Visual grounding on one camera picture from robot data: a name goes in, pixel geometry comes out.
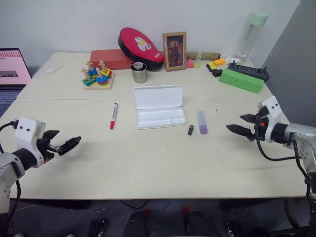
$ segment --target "wooden frame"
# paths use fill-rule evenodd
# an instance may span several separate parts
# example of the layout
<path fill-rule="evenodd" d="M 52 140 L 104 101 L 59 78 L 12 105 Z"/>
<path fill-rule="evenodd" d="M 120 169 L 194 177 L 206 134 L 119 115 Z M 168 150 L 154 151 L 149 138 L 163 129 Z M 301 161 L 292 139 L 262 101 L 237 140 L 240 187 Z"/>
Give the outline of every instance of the wooden frame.
<path fill-rule="evenodd" d="M 162 40 L 166 71 L 186 69 L 187 33 L 163 33 Z"/>

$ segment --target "stainless steel cup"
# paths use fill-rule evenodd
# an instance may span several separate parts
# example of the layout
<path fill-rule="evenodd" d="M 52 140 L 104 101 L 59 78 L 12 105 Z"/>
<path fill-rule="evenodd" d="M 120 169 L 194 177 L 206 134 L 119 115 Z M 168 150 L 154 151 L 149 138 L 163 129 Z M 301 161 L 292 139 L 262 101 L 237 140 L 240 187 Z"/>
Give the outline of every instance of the stainless steel cup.
<path fill-rule="evenodd" d="M 130 65 L 130 68 L 136 83 L 144 83 L 147 81 L 147 66 L 145 63 L 135 62 Z"/>

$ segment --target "red marker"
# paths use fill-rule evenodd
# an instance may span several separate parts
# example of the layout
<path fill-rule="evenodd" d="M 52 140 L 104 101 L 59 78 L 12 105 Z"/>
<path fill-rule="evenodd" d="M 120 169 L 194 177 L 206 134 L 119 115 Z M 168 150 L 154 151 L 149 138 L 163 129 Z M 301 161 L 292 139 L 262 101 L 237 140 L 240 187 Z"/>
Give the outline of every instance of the red marker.
<path fill-rule="evenodd" d="M 114 103 L 114 105 L 113 105 L 113 114 L 112 114 L 112 117 L 111 117 L 110 130 L 113 130 L 113 128 L 114 128 L 115 119 L 117 118 L 118 106 L 119 105 L 117 103 Z"/>

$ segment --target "white lid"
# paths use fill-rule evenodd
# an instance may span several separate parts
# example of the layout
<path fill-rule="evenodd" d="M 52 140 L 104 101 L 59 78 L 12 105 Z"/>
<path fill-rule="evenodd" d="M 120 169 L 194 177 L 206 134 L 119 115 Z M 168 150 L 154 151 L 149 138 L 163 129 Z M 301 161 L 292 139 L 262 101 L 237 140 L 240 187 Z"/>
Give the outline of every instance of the white lid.
<path fill-rule="evenodd" d="M 180 85 L 141 86 L 133 89 L 135 107 L 138 110 L 172 108 L 182 105 Z"/>

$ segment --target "water bottle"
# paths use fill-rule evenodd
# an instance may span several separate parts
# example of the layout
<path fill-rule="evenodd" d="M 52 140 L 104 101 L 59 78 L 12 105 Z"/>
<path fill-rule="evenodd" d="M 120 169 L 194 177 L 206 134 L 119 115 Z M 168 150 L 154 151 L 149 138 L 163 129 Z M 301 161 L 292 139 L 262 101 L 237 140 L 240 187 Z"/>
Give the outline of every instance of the water bottle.
<path fill-rule="evenodd" d="M 249 27 L 247 28 L 246 34 L 243 37 L 237 52 L 235 53 L 235 58 L 240 59 L 241 62 L 245 61 L 252 47 L 254 46 L 267 18 L 268 15 L 263 12 L 255 11 L 252 14 Z"/>

